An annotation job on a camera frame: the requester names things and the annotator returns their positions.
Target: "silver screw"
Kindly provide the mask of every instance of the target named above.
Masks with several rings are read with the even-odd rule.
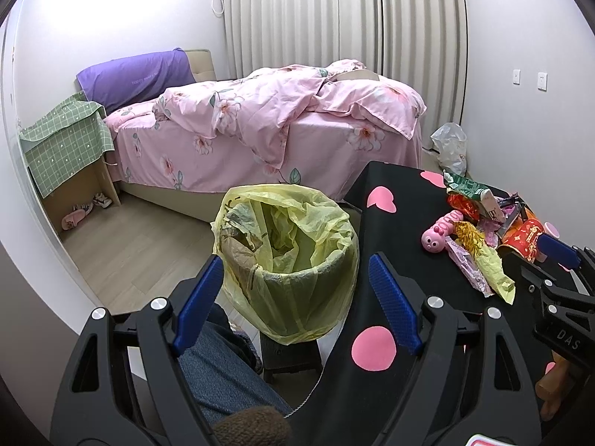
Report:
[[[487,309],[487,314],[492,318],[498,320],[502,317],[502,312],[498,310],[496,307],[490,307]]]
[[[428,298],[428,305],[432,308],[442,308],[444,305],[444,300],[440,297],[430,297]]]
[[[167,299],[160,297],[156,298],[151,302],[151,308],[153,310],[163,310],[167,306]]]
[[[104,308],[96,308],[92,313],[91,313],[91,317],[93,317],[93,320],[101,320],[103,317],[105,317],[105,309]]]

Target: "green snack bag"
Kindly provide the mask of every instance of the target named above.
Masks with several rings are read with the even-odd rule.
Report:
[[[444,184],[454,192],[477,201],[480,206],[480,213],[498,223],[504,223],[506,220],[504,212],[498,206],[498,201],[494,197],[492,190],[485,184],[480,184],[458,174],[451,174],[444,171]]]

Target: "white sticker with red border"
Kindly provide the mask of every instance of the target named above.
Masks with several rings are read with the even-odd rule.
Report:
[[[513,446],[507,442],[496,441],[495,439],[486,438],[480,434],[473,436],[466,446]]]

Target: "green checkered cloth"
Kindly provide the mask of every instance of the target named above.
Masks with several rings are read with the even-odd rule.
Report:
[[[79,92],[21,130],[23,141],[38,142],[25,153],[31,174],[42,197],[48,196],[64,181],[85,166],[114,150],[105,109],[87,102]]]

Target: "yellow plastic bag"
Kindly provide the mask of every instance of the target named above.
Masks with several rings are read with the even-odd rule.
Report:
[[[315,340],[346,316],[358,241],[349,215],[323,193],[294,184],[232,188],[211,226],[225,295],[271,339]]]

